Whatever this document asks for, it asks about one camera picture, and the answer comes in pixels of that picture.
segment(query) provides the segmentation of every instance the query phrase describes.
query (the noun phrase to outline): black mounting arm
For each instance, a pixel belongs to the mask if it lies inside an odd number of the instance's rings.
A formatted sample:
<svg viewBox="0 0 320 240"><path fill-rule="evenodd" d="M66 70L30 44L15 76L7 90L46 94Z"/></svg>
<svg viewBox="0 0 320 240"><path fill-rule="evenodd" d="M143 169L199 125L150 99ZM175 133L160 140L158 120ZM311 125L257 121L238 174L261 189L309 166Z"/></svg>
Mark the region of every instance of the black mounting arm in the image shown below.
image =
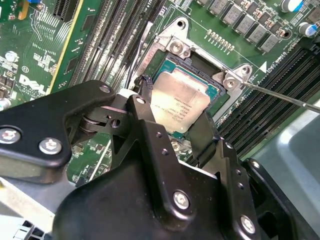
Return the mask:
<svg viewBox="0 0 320 240"><path fill-rule="evenodd" d="M208 175L178 162L149 93L116 96L92 80L1 112L0 176L49 185L64 175L72 145L108 133L113 170L62 201L53 239L261 239L246 169L212 118L204 112L190 129L194 158L213 162Z"/></svg>

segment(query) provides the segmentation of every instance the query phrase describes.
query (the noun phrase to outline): motherboard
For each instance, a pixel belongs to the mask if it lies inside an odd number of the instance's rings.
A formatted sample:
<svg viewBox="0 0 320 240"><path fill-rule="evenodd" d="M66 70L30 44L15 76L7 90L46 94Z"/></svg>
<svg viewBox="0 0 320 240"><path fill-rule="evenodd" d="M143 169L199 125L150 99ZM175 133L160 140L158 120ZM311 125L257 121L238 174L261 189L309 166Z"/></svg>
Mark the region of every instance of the motherboard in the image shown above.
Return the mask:
<svg viewBox="0 0 320 240"><path fill-rule="evenodd" d="M188 130L203 111L241 158L302 112L235 78L320 97L318 0L6 0L0 10L1 110L90 80L118 92L149 76L154 117L194 166ZM108 172L110 141L75 145L69 181Z"/></svg>

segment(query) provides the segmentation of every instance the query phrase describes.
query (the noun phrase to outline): blue capacitor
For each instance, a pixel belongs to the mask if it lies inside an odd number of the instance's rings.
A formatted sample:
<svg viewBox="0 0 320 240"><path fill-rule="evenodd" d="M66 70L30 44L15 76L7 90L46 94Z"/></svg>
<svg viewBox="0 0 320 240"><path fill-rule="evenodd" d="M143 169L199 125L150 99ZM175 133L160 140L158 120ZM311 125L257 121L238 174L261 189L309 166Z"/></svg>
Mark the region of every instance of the blue capacitor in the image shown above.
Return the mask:
<svg viewBox="0 0 320 240"><path fill-rule="evenodd" d="M41 0L28 0L28 2L31 4L40 4Z"/></svg>
<svg viewBox="0 0 320 240"><path fill-rule="evenodd" d="M302 22L298 26L298 32L305 37L311 38L317 33L317 25L308 22Z"/></svg>
<svg viewBox="0 0 320 240"><path fill-rule="evenodd" d="M303 0L282 0L280 8L284 13L294 13L298 12L303 4Z"/></svg>

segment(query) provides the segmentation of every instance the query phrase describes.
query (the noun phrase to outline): screw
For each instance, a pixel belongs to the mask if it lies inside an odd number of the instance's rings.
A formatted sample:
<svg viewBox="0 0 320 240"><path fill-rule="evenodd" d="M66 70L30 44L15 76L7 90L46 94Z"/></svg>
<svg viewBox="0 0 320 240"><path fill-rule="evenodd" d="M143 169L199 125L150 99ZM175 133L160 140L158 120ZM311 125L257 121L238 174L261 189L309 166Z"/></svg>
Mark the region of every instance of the screw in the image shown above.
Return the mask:
<svg viewBox="0 0 320 240"><path fill-rule="evenodd" d="M170 45L170 50L172 53L178 55L178 54L182 53L182 51L184 50L184 46L182 45L182 43L180 41L174 41Z"/></svg>
<svg viewBox="0 0 320 240"><path fill-rule="evenodd" d="M180 144L176 141L171 142L172 148L175 152L178 152L180 150Z"/></svg>
<svg viewBox="0 0 320 240"><path fill-rule="evenodd" d="M39 143L39 149L44 154L55 155L60 153L62 145L58 139L46 138Z"/></svg>
<svg viewBox="0 0 320 240"><path fill-rule="evenodd" d="M225 142L225 145L228 147L228 148L230 148L230 149L233 149L234 147L230 144L230 143L228 143L228 142Z"/></svg>
<svg viewBox="0 0 320 240"><path fill-rule="evenodd" d="M21 134L13 128L0 129L0 143L1 144L14 144L21 138Z"/></svg>
<svg viewBox="0 0 320 240"><path fill-rule="evenodd" d="M108 94L108 93L111 92L110 89L109 89L109 87L107 87L106 85L102 85L102 86L99 87L99 88L100 88L100 90L101 90L102 92L104 92L104 93L106 93L106 94Z"/></svg>
<svg viewBox="0 0 320 240"><path fill-rule="evenodd" d="M226 85L228 88L232 88L234 84L235 84L234 81L228 81Z"/></svg>
<svg viewBox="0 0 320 240"><path fill-rule="evenodd" d="M181 191L175 191L173 194L174 203L178 208L185 210L189 207L188 197Z"/></svg>
<svg viewBox="0 0 320 240"><path fill-rule="evenodd" d="M247 216L242 215L240 217L240 221L242 223L243 228L250 234L254 234L256 232L256 228L253 222Z"/></svg>
<svg viewBox="0 0 320 240"><path fill-rule="evenodd" d="M252 165L253 165L255 168L257 168L257 169L260 168L259 163L257 163L256 161L253 161L253 162L252 162Z"/></svg>
<svg viewBox="0 0 320 240"><path fill-rule="evenodd" d="M146 101L145 101L143 98L141 98L141 97L137 97L137 98L136 98L136 101L137 101L138 103L140 103L140 104L145 104L145 103L146 103Z"/></svg>

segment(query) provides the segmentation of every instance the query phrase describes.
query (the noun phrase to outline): screwdriver shaft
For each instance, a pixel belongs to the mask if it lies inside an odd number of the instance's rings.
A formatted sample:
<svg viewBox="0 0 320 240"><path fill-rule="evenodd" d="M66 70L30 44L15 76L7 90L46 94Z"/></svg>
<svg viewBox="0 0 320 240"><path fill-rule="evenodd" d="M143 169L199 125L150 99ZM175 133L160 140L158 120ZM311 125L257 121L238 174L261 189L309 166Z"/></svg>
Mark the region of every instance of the screwdriver shaft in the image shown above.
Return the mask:
<svg viewBox="0 0 320 240"><path fill-rule="evenodd" d="M289 97L289 96L282 95L280 93L265 89L265 88L260 87L260 86L253 85L253 84L251 84L249 82L242 82L242 84L245 85L248 88L260 91L260 92L262 92L264 94L268 94L268 95L274 96L274 97L276 97L278 99L282 99L282 100L287 101L289 103L295 104L295 105L297 105L299 107L302 107L302 108L305 108L305 109L308 109L308 110L311 110L313 112L316 112L316 113L320 114L320 107L305 103L303 101L294 99L294 98Z"/></svg>

